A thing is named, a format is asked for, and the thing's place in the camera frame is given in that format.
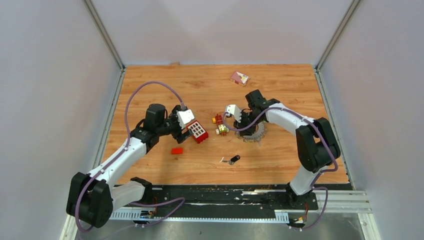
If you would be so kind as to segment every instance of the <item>wooden table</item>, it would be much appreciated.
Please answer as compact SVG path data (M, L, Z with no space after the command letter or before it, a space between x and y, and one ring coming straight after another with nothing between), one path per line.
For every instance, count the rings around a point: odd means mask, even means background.
M229 81L234 71L250 76L247 86ZM307 64L129 66L103 160L125 141L124 111L128 98L139 85L148 81L161 81L174 88L209 133L209 138L198 144L190 137L178 145L171 136L163 136L119 183L139 177L155 185L286 184L300 166L293 135L268 123L268 132L261 145L243 142L232 131L227 136L216 135L212 118L217 113L222 114L229 104L246 107L245 95L255 89L259 89L266 99L280 100L303 115L327 118L313 69ZM179 104L177 98L161 85L142 88L129 107L130 129L145 118L147 107L153 103L165 105L169 112ZM184 153L172 155L171 149L178 147L183 148ZM229 160L235 155L241 156L235 165L220 163L222 157ZM341 159L337 161L339 170L324 174L319 183L348 182Z

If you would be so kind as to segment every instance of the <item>gray floor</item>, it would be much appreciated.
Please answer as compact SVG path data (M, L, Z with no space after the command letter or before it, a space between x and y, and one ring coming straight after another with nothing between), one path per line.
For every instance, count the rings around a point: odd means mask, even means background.
M317 214L308 214L309 224L316 217ZM84 240L364 240L355 213L326 213L318 225L302 232L278 223L164 221L151 227L130 227L113 234L125 226L134 224L131 221L110 220L102 228L95 228L81 237Z

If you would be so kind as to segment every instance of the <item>wall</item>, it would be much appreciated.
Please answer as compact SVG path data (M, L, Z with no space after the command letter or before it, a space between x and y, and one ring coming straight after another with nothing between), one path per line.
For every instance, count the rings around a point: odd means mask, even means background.
M93 0L126 65L317 64L351 0Z
M81 0L0 6L0 239L57 240L120 71Z
M422 9L362 1L322 70L349 172L384 240L424 234Z

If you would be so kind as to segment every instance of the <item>red toy block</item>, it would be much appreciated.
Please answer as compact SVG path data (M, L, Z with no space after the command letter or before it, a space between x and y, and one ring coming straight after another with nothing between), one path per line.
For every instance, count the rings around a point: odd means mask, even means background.
M193 132L192 136L194 140L196 141L196 143L198 144L209 137L208 132L205 130L205 128L202 125L200 125L200 123L197 120L190 123L187 126L187 129L190 129Z
M182 147L173 148L171 149L171 154L183 154L183 148Z

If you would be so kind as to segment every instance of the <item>purple cable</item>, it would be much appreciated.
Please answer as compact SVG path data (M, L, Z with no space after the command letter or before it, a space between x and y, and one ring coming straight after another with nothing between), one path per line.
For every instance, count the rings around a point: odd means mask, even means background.
M314 226L316 226L318 224L318 222L320 222L320 220L323 218L324 216L324 211L326 210L327 207L327 201L329 200L329 190L325 187L325 186L319 186L319 187L315 187L313 190L325 190L325 201L324 201L324 205L322 206L322 210L321 213L319 214L318 218L316 219L316 221L314 223L312 223L311 225L307 226L307 227L291 227L292 229L295 230L308 230L313 228Z
M117 234L119 232L122 232L124 230L138 227L139 225L141 225L142 228L143 227L150 227L150 226L156 225L156 224L162 222L163 220L169 218L175 211L177 211L183 205L183 203L186 201L186 198L184 198L184 197L178 197L178 198L172 199L170 201L166 201L166 202L162 202L162 203L157 203L157 204L149 204L149 205L141 204L141 203L137 203L137 202L131 202L130 204L132 204L132 205L136 205L136 206L140 206L140 207L147 207L148 208L148 207L159 207L159 206L171 204L171 203L174 203L174 202L179 201L179 200L181 200L181 202L178 204L178 206L176 206L170 213L168 213L166 216L162 217L161 219L159 219L159 220L157 220L155 222L152 222L152 223L147 223L147 224L136 224L136 225L131 224L131 225L128 225L128 226L124 226L123 228L116 230L115 232L107 235L106 237L102 238L101 240L105 240L107 238L110 238L113 235L115 235L115 234ZM81 232L78 233L78 237L79 237L80 240L83 240L83 237L81 236Z
M332 154L332 152L331 152L331 150L330 150L330 148L329 148L329 146L327 145L327 143L326 143L326 141L324 140L324 137L323 137L323 135L321 135L321 133L320 133L320 130L318 130L318 128L311 122L311 121L309 121L308 119L306 119L306 118L304 118L302 115L300 115L299 113L297 113L297 112L295 112L295 111L293 111L293 110L290 110L290 109L288 109L288 108L282 108L282 107L276 107L276 106L273 106L273 107L268 107L267 109L265 109L265 110L263 110L249 125L247 125L247 127L243 127L243 128L240 128L240 129L237 129L237 128L233 128L233 127L230 127L230 126L228 126L227 125L227 123L226 123L226 121L225 121L225 116L227 115L227 114L229 114L228 112L224 112L224 114L222 115L222 122L224 123L224 125L229 129L229 130L232 130L232 131L235 131L235 132L240 132L240 131L244 131L244 130L246 130L246 129L249 129L251 126L253 126L253 124L255 124L258 120L259 120L259 118L262 116L262 115L264 115L267 111L269 111L269 110L281 110L281 111L284 111L284 112L287 112L287 113L290 113L290 114L292 114L292 115L294 115L294 116L296 116L297 118L299 118L300 120L302 120L302 121L304 121L305 123L307 123L307 124L309 124L312 128L313 128L313 130L316 132L316 134L318 135L318 137L319 137L319 139L321 140L321 142L322 142L322 145L324 146L324 148L325 148L325 150L327 151L327 153L328 153L328 155L330 156L330 158L331 158L331 161L332 161L332 163L334 164L334 168L333 169L325 169L325 170L322 170L322 171L320 171L317 175L316 175L316 177L313 179L313 181L312 181L312 183L310 184L310 186L312 187L316 182L317 182L317 180L318 180L318 178L323 174L323 173L325 173L325 172L335 172L335 171L337 171L337 169L339 169L339 165L337 164L337 162L336 162L336 159L335 159L335 157L334 157L334 155Z
M140 85L133 93L132 95L129 97L128 101L126 102L126 107L125 107L125 113L124 113L124 120L125 120L125 127L126 127L126 134L127 134L127 139L125 142L125 147L112 159L110 160L110 162L108 162L107 164L105 164L101 170L106 170L111 164L113 164L125 151L126 149L128 149L128 146L130 145L130 126L128 125L128 108L130 107L130 103L131 100L134 98L134 96L140 91L140 89L142 89L144 86L149 85L149 84L159 84L164 86L165 88L169 89L179 100L179 102L181 103L181 107L184 108L185 105L183 103L183 100L181 99L180 95L178 95L178 93L172 89L170 86L166 85L163 82L160 81L148 81L143 83L142 85ZM102 173L100 171L98 171L94 176L91 177L91 179L87 182L87 184L82 188L81 193L78 196L78 200L76 201L76 205L75 205L75 223L76 223L76 227L78 228L78 230L80 232L83 233L88 233L91 229L93 229L93 226L90 226L88 229L84 229L83 226L81 226L80 223L80 205L81 205L81 200L83 199L83 195L84 193L87 191L87 189L89 188L90 184L98 177L100 176L100 174Z

